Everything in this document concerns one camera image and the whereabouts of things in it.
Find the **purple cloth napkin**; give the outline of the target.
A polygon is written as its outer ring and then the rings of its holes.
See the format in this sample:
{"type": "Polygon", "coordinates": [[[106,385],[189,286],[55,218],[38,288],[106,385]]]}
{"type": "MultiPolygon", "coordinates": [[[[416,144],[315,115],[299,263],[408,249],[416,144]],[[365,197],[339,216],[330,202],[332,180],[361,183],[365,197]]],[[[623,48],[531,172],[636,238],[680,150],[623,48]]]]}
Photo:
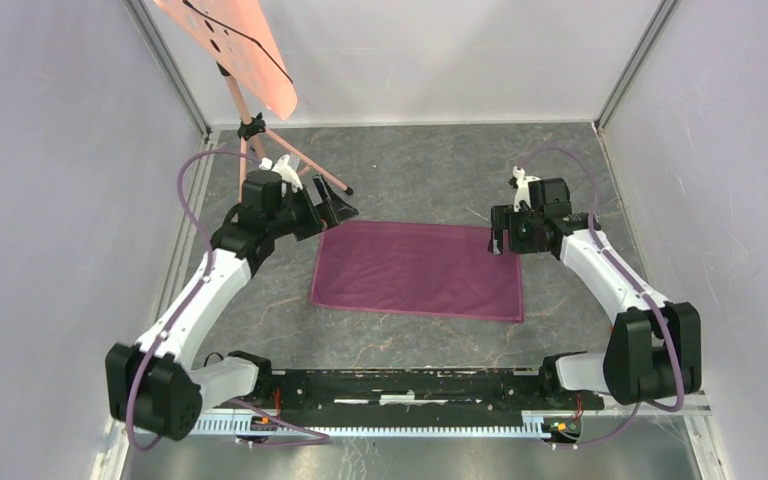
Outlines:
{"type": "Polygon", "coordinates": [[[519,256],[488,250],[487,227],[351,220],[321,238],[318,307],[520,323],[519,256]]]}

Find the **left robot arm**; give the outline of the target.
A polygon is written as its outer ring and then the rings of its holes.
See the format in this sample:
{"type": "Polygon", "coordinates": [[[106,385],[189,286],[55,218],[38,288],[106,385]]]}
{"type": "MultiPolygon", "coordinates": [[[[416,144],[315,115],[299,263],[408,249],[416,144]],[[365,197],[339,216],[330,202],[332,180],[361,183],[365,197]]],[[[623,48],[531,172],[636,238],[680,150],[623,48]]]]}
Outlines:
{"type": "Polygon", "coordinates": [[[234,352],[195,369],[209,331],[234,296],[273,254],[278,239],[303,241],[358,216],[320,175],[321,200],[287,174],[257,171],[243,199],[210,236],[199,267],[179,296],[133,344],[114,344],[105,357],[110,415],[130,430],[180,441],[207,410],[235,399],[266,405],[274,394],[269,360],[234,352]]]}

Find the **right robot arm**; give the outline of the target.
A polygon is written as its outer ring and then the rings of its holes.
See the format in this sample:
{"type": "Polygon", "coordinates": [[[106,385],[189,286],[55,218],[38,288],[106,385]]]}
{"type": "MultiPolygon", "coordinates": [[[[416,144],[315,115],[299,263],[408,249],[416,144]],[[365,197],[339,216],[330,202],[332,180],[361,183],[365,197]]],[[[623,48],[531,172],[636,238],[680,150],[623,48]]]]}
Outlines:
{"type": "Polygon", "coordinates": [[[651,287],[612,246],[594,211],[574,212],[563,179],[516,168],[509,183],[513,202],[491,209],[489,251],[551,254],[584,283],[610,322],[604,351],[545,358],[540,400],[562,408],[578,391],[589,391],[620,405],[681,410],[701,388],[698,310],[651,287]]]}

